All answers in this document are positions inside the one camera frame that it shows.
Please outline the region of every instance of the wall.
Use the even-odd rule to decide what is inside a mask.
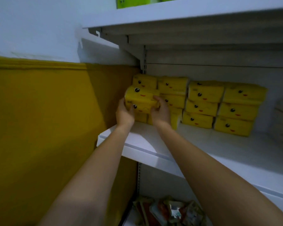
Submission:
[[[116,9],[115,0],[0,0],[0,56],[80,62],[79,41],[90,40],[84,62],[136,65],[125,51],[81,31],[82,14]],[[110,55],[106,50],[116,50]]]
[[[137,71],[0,59],[0,226],[40,220],[90,156],[98,134],[116,123],[117,99]],[[136,166],[121,159],[107,211],[115,221],[110,225],[117,225],[135,191]]]

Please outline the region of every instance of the white wall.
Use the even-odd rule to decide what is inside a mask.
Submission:
[[[111,44],[106,41],[103,49],[94,42],[83,50],[78,46],[82,15],[110,9],[116,9],[115,0],[0,0],[0,56],[135,65],[136,59],[115,45],[107,55]],[[99,40],[85,33],[86,37]]]

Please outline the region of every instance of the person's right hand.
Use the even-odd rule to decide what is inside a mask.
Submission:
[[[170,111],[168,104],[165,102],[164,99],[153,96],[153,98],[160,103],[160,108],[156,109],[154,107],[151,108],[151,117],[152,117],[152,123],[155,127],[161,127],[164,125],[170,125],[171,126],[171,117],[170,117]]]

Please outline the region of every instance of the person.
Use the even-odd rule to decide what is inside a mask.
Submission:
[[[214,226],[283,226],[283,212],[255,187],[181,137],[170,125],[167,103],[157,97],[153,125],[170,150]],[[124,98],[117,126],[65,186],[39,226],[100,226],[106,212],[125,140],[134,124],[133,107]]]

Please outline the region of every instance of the yellow package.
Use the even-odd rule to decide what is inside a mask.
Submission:
[[[158,78],[158,89],[162,94],[186,95],[186,89],[189,79],[185,77],[167,77]]]
[[[178,108],[170,108],[170,117],[171,117],[171,127],[174,130],[177,130],[178,125],[182,121],[182,109]],[[149,114],[149,118],[147,123],[149,125],[153,125],[151,114]]]
[[[254,84],[245,83],[225,83],[223,102],[260,105],[266,95],[267,89]]]
[[[146,74],[136,74],[133,76],[132,85],[140,88],[156,89],[157,77]]]
[[[185,104],[185,100],[186,100],[185,96],[161,94],[160,97],[168,103],[169,108],[184,109],[184,104]]]
[[[198,101],[193,102],[186,99],[186,111],[215,117],[217,114],[218,103]]]
[[[148,114],[135,112],[134,116],[135,116],[135,121],[142,122],[142,123],[147,123]]]
[[[182,123],[200,128],[212,128],[213,117],[184,111]]]
[[[214,129],[216,131],[245,137],[250,135],[252,127],[252,121],[238,120],[222,116],[218,116],[216,118],[216,122],[214,125]]]
[[[153,95],[159,96],[159,91],[130,86],[125,94],[126,107],[130,109],[131,104],[133,104],[137,112],[150,113],[152,106],[158,106],[157,101],[153,99]]]
[[[218,103],[221,101],[224,92],[222,82],[202,81],[189,84],[189,96],[191,101],[206,101]]]
[[[234,119],[253,121],[258,114],[259,106],[239,105],[223,102],[220,105],[218,115]]]

